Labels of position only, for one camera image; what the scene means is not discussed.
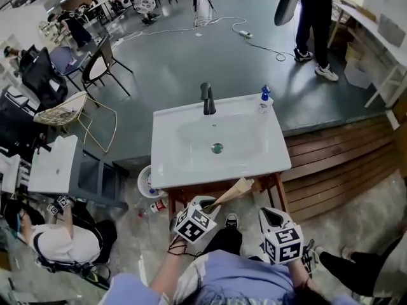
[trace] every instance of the black pants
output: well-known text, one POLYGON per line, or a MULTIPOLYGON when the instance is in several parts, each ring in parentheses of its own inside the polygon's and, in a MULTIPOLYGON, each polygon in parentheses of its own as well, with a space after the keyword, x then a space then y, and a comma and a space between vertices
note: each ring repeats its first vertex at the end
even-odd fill
POLYGON ((399 242, 400 239, 396 240, 383 255, 354 252, 350 258, 355 262, 327 252, 321 253, 319 259, 346 287, 359 295, 372 297, 379 272, 399 242))
MULTIPOLYGON (((242 246, 242 233, 233 226, 220 229, 211 239, 208 246, 203 250, 202 254, 207 254, 216 250, 222 250, 228 253, 240 255, 240 247, 242 246)), ((261 261, 259 257, 250 257, 250 260, 261 261)))
POLYGON ((111 220, 95 222, 86 209, 86 203, 78 201, 72 208, 72 221, 75 226, 87 229, 97 237, 100 254, 93 263, 106 263, 109 260, 112 246, 117 240, 117 231, 114 222, 111 220))
POLYGON ((301 0, 301 15, 296 36, 297 49, 308 51, 310 29, 314 31, 315 59, 325 68, 328 65, 328 38, 331 27, 332 0, 301 0))

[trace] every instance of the sink basin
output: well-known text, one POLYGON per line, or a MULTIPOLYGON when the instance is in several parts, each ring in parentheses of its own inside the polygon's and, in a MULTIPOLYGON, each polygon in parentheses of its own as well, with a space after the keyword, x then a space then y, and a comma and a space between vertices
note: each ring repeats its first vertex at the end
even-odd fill
POLYGON ((252 177, 291 168, 274 110, 260 114, 259 95, 154 113, 151 186, 156 189, 252 177))

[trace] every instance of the faucet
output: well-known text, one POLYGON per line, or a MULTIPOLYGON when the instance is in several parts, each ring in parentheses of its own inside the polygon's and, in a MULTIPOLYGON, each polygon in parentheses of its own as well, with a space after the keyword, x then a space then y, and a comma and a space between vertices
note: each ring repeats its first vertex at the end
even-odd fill
POLYGON ((210 83, 201 85, 201 100, 203 100, 203 115, 215 114, 216 108, 210 83))

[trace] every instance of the concrete floor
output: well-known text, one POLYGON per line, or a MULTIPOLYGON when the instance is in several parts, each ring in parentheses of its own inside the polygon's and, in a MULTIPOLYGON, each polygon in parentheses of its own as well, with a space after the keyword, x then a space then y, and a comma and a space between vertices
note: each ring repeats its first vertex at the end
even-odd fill
MULTIPOLYGON (((112 275, 120 272, 133 273, 148 283, 160 266, 168 247, 168 212, 138 218, 138 208, 145 207, 149 202, 137 190, 137 180, 128 179, 125 185, 125 199, 130 210, 125 214, 110 210, 115 218, 118 229, 118 240, 111 252, 109 267, 112 275)), ((376 187, 363 193, 347 205, 330 211, 301 224, 305 241, 313 238, 316 245, 323 246, 332 254, 339 255, 343 246, 358 251, 376 250, 377 245, 386 242, 389 236, 397 231, 397 226, 404 219, 407 205, 406 187, 399 172, 381 181, 376 187)), ((225 215, 236 212, 239 216, 239 230, 243 234, 241 254, 243 256, 258 255, 260 244, 260 228, 258 210, 269 207, 268 196, 255 197, 248 194, 242 199, 223 205, 216 218, 218 227, 222 227, 225 215)), ((100 215, 100 209, 93 209, 100 215)), ((202 251, 212 236, 215 228, 189 252, 202 251)), ((103 291, 81 280, 73 274, 51 274, 34 264, 34 254, 25 245, 10 238, 10 253, 17 259, 12 261, 13 281, 17 291, 32 292, 38 301, 56 301, 61 299, 75 300, 75 304, 97 304, 103 291)), ((192 261, 184 257, 184 267, 192 261)), ((345 292, 350 294, 335 277, 327 271, 316 271, 314 280, 319 290, 328 298, 345 292)))
MULTIPOLYGON (((295 24, 291 21, 276 27, 273 17, 278 1, 212 0, 220 17, 247 20, 237 29, 251 32, 254 44, 292 53, 300 8, 297 8, 295 24)), ((112 26, 112 43, 138 30, 151 33, 193 26, 189 0, 179 0, 179 4, 171 6, 167 0, 162 3, 158 9, 162 17, 151 27, 143 27, 135 11, 129 9, 125 19, 112 26)), ((204 0, 201 7, 202 15, 206 15, 208 6, 204 0)), ((315 126, 355 121, 384 110, 380 98, 369 109, 364 108, 375 90, 350 86, 343 75, 344 60, 329 56, 332 68, 340 76, 339 82, 331 83, 315 75, 314 60, 297 64, 287 55, 286 61, 279 62, 275 53, 245 44, 243 37, 231 30, 231 25, 238 21, 224 19, 196 30, 140 36, 123 42, 114 50, 115 57, 134 71, 133 76, 119 65, 112 70, 131 97, 108 76, 104 78, 106 87, 89 89, 99 102, 118 113, 117 134, 107 154, 110 159, 143 156, 148 159, 153 112, 200 102, 199 87, 205 81, 212 85, 215 99, 259 93, 267 84, 272 90, 273 107, 285 135, 315 126)), ((75 81, 81 85, 79 75, 75 81)), ((93 105, 87 109, 95 120, 94 135, 107 143, 113 132, 113 121, 93 105)))

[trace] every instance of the wooden platform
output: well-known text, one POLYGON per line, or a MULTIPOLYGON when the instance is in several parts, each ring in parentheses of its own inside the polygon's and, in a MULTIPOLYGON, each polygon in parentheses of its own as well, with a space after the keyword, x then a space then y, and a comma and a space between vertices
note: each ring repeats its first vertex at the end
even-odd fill
POLYGON ((385 116, 286 138, 292 169, 281 173, 282 208, 295 222, 349 202, 397 168, 385 116))

